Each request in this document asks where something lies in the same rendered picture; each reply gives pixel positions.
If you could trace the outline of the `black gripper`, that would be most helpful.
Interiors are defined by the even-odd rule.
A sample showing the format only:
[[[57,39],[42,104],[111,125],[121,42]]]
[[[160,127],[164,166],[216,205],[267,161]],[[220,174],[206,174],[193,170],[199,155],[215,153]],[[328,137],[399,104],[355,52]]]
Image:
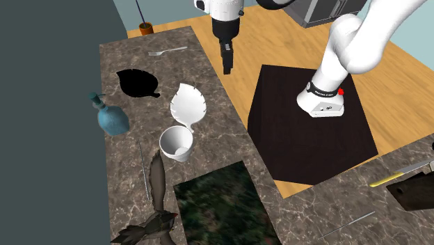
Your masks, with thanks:
[[[232,40],[238,36],[240,19],[220,21],[212,18],[212,32],[220,40],[220,55],[223,62],[223,74],[230,74],[233,68]]]

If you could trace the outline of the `silver fork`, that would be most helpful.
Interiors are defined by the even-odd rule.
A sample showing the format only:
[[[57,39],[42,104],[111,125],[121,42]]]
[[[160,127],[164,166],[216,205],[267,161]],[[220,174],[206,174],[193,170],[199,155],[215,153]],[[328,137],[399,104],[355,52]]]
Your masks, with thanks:
[[[148,52],[148,55],[149,56],[160,56],[166,52],[179,51],[179,50],[183,50],[183,49],[187,49],[187,48],[188,48],[187,46],[184,46],[184,47],[178,47],[178,48],[173,48],[173,49],[166,49],[166,50],[159,51],[159,52]]]

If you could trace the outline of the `white leaf-shaped plate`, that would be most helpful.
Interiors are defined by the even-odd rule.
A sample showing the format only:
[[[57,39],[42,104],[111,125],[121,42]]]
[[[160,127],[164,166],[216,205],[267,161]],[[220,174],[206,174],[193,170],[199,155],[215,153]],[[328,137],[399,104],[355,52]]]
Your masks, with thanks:
[[[170,102],[170,112],[177,122],[194,132],[192,125],[204,118],[207,105],[203,94],[196,87],[180,83]]]

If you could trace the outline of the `black leaf-shaped plate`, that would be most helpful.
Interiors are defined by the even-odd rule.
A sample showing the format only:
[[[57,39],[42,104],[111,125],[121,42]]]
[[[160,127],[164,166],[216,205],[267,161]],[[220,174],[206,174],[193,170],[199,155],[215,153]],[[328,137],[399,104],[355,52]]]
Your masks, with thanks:
[[[159,82],[157,78],[139,69],[126,69],[116,72],[120,80],[120,88],[122,92],[130,97],[155,97],[160,96],[156,93]]]

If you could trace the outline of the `white cup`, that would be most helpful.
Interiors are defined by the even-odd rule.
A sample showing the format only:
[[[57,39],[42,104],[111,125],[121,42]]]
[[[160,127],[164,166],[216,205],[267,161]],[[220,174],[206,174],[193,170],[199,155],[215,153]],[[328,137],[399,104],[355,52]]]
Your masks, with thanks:
[[[187,161],[193,150],[193,134],[184,126],[169,127],[161,134],[159,147],[168,158]]]

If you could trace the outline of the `dark purple stick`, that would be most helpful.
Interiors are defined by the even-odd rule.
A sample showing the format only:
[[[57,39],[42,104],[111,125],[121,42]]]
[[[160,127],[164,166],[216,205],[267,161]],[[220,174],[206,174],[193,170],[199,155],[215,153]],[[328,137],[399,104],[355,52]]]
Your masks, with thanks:
[[[138,2],[138,0],[135,0],[135,2],[136,2],[137,9],[138,9],[138,11],[139,11],[140,18],[141,18],[141,20],[142,20],[142,24],[141,24],[141,25],[143,26],[143,28],[146,28],[146,21],[145,21],[145,19],[144,19],[144,17],[143,17],[143,13],[142,13],[142,11],[141,11],[141,9],[140,9],[139,2]]]

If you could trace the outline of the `grey appliance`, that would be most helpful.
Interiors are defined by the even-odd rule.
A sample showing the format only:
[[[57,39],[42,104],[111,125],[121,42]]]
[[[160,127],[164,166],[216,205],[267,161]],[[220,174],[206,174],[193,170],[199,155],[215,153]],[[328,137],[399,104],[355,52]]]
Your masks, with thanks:
[[[367,0],[295,0],[283,8],[295,22],[309,28],[335,21],[345,14],[358,14]]]

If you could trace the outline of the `dark robot stand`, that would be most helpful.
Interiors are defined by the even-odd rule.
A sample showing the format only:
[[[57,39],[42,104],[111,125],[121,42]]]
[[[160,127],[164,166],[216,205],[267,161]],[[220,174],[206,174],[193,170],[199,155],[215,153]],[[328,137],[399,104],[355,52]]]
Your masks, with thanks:
[[[261,67],[248,133],[274,180],[316,185],[378,154],[352,77],[341,84],[344,114],[313,118],[296,97],[313,69]]]

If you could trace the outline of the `blue spray bottle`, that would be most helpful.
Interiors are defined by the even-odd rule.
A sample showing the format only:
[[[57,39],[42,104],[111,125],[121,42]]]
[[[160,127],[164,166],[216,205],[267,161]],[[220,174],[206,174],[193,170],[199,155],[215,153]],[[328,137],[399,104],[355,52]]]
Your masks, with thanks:
[[[99,126],[110,136],[124,134],[129,131],[129,119],[126,113],[118,106],[107,106],[95,92],[88,94],[93,106],[98,109],[97,121]]]

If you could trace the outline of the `thin metal rod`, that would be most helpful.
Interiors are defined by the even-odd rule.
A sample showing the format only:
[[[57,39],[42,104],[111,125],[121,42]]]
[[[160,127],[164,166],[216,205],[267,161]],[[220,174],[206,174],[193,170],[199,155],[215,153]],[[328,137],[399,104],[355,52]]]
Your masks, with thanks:
[[[143,170],[145,193],[146,193],[147,199],[150,200],[150,195],[149,195],[149,190],[148,190],[148,185],[147,185],[147,176],[146,176],[146,172],[145,172],[145,164],[144,164],[144,159],[143,159],[143,151],[142,151],[139,139],[137,139],[137,144],[138,144],[139,153],[140,153],[140,162],[141,162],[141,166],[142,166],[142,170]]]
[[[352,221],[350,221],[350,222],[348,222],[348,223],[345,223],[345,224],[342,225],[342,226],[339,226],[338,228],[335,228],[334,230],[331,230],[330,232],[327,232],[327,233],[324,234],[324,235],[321,235],[321,236],[318,237],[317,239],[323,239],[324,237],[326,237],[326,236],[328,236],[328,235],[330,235],[330,234],[332,234],[332,233],[334,233],[334,232],[337,232],[337,231],[341,230],[342,228],[345,228],[346,226],[349,226],[349,225],[354,224],[354,223],[356,223],[356,222],[358,222],[358,221],[360,221],[360,220],[362,220],[362,219],[365,219],[365,218],[367,218],[368,216],[371,216],[372,214],[375,214],[375,213],[376,213],[376,211],[372,211],[372,212],[369,212],[369,213],[367,213],[367,214],[364,214],[364,215],[362,215],[362,216],[360,216],[360,217],[358,217],[358,218],[356,218],[356,219],[354,219],[354,220],[352,220]]]

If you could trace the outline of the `brown bird figure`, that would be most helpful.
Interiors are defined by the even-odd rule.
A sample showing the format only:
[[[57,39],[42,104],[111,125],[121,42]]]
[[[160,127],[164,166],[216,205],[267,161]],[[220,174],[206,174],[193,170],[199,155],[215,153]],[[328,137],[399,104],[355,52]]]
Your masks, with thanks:
[[[150,162],[149,181],[154,213],[143,223],[128,225],[111,243],[137,245],[146,239],[160,239],[161,245],[176,245],[170,231],[173,230],[177,213],[164,210],[166,174],[160,150],[154,154]]]

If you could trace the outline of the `dark green patterned mat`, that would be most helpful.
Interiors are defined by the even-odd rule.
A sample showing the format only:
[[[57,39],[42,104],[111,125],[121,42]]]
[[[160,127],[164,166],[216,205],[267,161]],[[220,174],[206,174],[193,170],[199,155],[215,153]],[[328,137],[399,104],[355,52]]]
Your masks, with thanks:
[[[282,245],[242,161],[174,192],[188,245]]]

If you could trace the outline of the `yellow-handled knife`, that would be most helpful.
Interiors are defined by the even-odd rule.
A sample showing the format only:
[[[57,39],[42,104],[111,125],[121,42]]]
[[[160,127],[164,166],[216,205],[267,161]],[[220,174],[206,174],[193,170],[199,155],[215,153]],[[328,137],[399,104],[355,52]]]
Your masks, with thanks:
[[[376,182],[372,182],[371,184],[369,184],[369,186],[370,187],[377,187],[377,186],[382,185],[382,184],[384,184],[386,182],[389,182],[389,181],[394,180],[394,179],[396,179],[398,177],[401,177],[402,175],[405,175],[406,173],[409,173],[411,171],[417,170],[417,169],[419,169],[421,167],[424,167],[424,166],[432,164],[432,163],[434,163],[434,158],[433,159],[428,159],[428,160],[425,160],[425,161],[421,161],[421,162],[419,162],[417,164],[406,166],[405,168],[402,168],[402,169],[399,169],[397,171],[394,171],[391,176],[385,177],[385,178],[383,178],[381,180],[378,180]]]

